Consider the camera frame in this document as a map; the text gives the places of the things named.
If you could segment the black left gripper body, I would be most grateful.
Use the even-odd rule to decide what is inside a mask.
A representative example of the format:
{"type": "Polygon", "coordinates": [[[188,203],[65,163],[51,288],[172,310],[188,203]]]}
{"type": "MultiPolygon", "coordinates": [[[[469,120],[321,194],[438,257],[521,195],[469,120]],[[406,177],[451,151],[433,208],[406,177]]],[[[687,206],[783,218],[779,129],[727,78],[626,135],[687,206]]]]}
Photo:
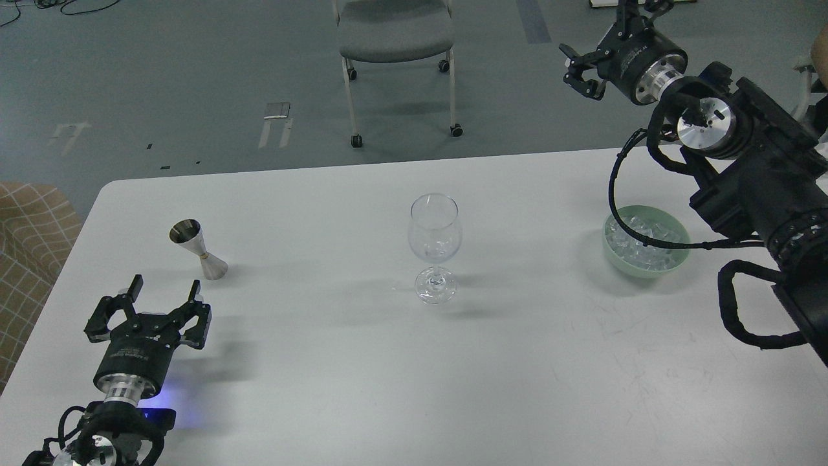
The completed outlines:
{"type": "Polygon", "coordinates": [[[136,324],[125,320],[113,329],[104,324],[106,333],[93,336],[94,342],[109,343],[93,377],[105,402],[136,407],[141,400],[159,395],[181,340],[178,316],[139,313],[136,317],[136,324]]]}

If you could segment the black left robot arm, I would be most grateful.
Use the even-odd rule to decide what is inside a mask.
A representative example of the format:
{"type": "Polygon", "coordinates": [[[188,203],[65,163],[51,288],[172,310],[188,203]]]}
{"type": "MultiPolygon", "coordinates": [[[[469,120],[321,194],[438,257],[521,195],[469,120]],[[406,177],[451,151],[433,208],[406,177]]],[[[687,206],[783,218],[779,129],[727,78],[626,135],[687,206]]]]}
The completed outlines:
{"type": "Polygon", "coordinates": [[[154,465],[175,425],[174,409],[142,408],[162,392],[177,348],[201,350],[211,307],[194,280],[186,301],[163,313],[139,313],[141,275],[121,293],[103,296],[85,325],[89,342],[107,349],[93,383],[103,400],[73,405],[58,422],[56,436],[26,457],[26,465],[154,465]]]}

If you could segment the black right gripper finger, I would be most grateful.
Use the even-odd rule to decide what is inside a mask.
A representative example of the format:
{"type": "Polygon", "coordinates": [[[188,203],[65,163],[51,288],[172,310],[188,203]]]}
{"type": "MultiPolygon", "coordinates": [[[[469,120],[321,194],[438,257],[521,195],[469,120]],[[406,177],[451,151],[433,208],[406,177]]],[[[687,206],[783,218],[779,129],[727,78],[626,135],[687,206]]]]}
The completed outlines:
{"type": "Polygon", "coordinates": [[[602,100],[607,80],[600,76],[600,80],[585,80],[583,74],[589,70],[598,70],[600,63],[609,61],[611,50],[597,49],[585,55],[580,55],[570,45],[561,43],[559,50],[567,57],[567,71],[563,82],[577,93],[591,100],[602,100]]]}
{"type": "Polygon", "coordinates": [[[638,1],[618,1],[615,21],[615,38],[630,38],[653,26],[656,18],[662,17],[674,7],[674,1],[645,1],[642,14],[638,1]]]}

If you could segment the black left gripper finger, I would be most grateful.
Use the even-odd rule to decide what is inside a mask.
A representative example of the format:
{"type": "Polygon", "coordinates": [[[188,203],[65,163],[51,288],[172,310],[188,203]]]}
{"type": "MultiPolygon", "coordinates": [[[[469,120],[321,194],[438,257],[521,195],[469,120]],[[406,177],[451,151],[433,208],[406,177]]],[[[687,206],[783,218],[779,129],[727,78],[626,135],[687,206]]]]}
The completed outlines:
{"type": "Polygon", "coordinates": [[[141,318],[137,316],[134,307],[142,287],[143,277],[141,274],[136,274],[126,292],[116,296],[101,297],[85,325],[85,335],[89,342],[103,342],[110,339],[109,321],[118,311],[124,311],[128,330],[142,329],[141,318]]]}
{"type": "Polygon", "coordinates": [[[211,307],[204,303],[199,292],[201,281],[194,280],[188,298],[183,304],[162,315],[155,325],[158,342],[169,348],[186,346],[203,350],[210,330],[211,307]]]}

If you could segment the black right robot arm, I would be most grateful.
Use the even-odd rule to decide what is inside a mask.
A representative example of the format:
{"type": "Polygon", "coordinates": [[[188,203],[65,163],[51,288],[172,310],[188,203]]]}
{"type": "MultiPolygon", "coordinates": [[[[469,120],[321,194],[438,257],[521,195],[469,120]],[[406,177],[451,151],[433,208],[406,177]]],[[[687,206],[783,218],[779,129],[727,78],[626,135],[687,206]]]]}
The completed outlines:
{"type": "Polygon", "coordinates": [[[764,247],[777,263],[769,269],[732,260],[717,275],[724,328],[737,340],[763,350],[810,345],[822,362],[827,354],[827,197],[817,180],[826,158],[795,118],[754,82],[714,61],[700,76],[687,74],[687,53],[655,29],[671,1],[621,1],[615,21],[594,51],[567,57],[564,82],[586,98],[600,100],[612,83],[633,104],[655,104],[648,126],[636,130],[619,150],[610,173],[610,213],[646,247],[666,250],[724,250],[764,247]],[[719,241],[677,243],[642,235],[625,224],[615,200],[619,168],[645,142],[650,157],[668,171],[695,179],[690,206],[721,235],[719,241]],[[737,313],[736,274],[771,283],[798,330],[756,335],[737,313]]]}

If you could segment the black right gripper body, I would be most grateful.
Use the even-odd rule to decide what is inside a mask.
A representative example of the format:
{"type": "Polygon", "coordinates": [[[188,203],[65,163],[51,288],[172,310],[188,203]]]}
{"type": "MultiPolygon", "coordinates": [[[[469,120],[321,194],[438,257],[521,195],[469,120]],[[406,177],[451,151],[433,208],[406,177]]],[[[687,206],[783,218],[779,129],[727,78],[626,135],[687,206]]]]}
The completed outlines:
{"type": "Polygon", "coordinates": [[[621,36],[621,30],[612,27],[598,44],[598,76],[612,83],[631,102],[646,105],[659,99],[655,91],[655,74],[663,68],[672,68],[682,74],[687,68],[687,53],[671,39],[645,27],[639,32],[621,36]]]}

